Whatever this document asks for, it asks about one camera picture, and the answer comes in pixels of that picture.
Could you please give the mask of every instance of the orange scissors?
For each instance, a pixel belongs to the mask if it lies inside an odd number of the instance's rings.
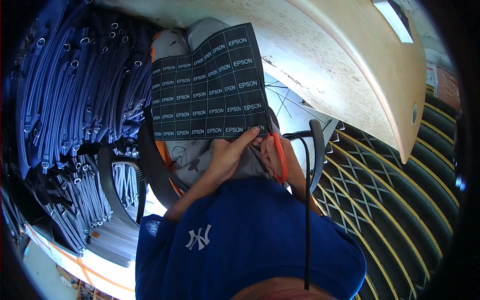
[[[287,160],[285,159],[285,153],[283,153],[283,148],[282,148],[282,144],[280,142],[280,137],[278,136],[278,133],[274,132],[270,134],[268,132],[267,137],[270,137],[270,136],[273,136],[273,139],[275,140],[276,152],[278,154],[278,158],[280,159],[280,165],[282,167],[282,178],[280,178],[277,174],[275,174],[275,179],[279,183],[284,183],[285,181],[287,181],[287,175],[288,175]]]

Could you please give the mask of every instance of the tiled floor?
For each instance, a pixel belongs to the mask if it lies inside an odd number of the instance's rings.
[[[308,122],[310,119],[317,118],[322,124],[324,131],[325,144],[328,143],[335,127],[338,123],[337,119],[333,119],[321,112],[318,112],[308,106],[305,106],[303,99],[295,94],[292,90],[283,85],[280,81],[264,72],[265,91],[267,94],[268,105],[274,111],[281,133],[292,133],[302,130],[310,130]],[[315,153],[313,151],[313,140],[306,139],[305,142],[309,147],[310,164],[313,165]],[[292,142],[293,150],[299,160],[299,163],[306,171],[305,148],[299,140]]]

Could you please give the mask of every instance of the ny logo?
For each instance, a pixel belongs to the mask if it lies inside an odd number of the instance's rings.
[[[202,234],[203,227],[198,229],[198,235],[195,235],[194,230],[190,230],[188,232],[188,233],[190,233],[190,241],[188,242],[188,244],[185,245],[185,247],[192,250],[193,245],[195,244],[196,241],[198,241],[198,250],[203,249],[210,242],[210,240],[208,239],[208,232],[210,231],[211,227],[212,227],[212,225],[210,225],[210,224],[207,225],[207,230],[205,231],[205,237],[204,238],[202,238],[200,236]]]

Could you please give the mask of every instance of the grid of labels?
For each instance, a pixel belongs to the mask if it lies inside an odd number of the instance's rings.
[[[252,126],[266,134],[266,101],[245,27],[152,69],[156,139],[234,137]]]

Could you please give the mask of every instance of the gray pants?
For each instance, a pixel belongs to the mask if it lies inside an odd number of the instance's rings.
[[[154,61],[160,58],[189,54],[213,33],[229,27],[214,19],[202,19],[193,24],[184,36],[179,30],[164,30],[152,43]],[[212,160],[212,140],[165,141],[170,158],[174,161],[173,173],[191,187],[205,172]],[[243,152],[233,179],[250,176],[268,178],[260,152],[249,146]]]

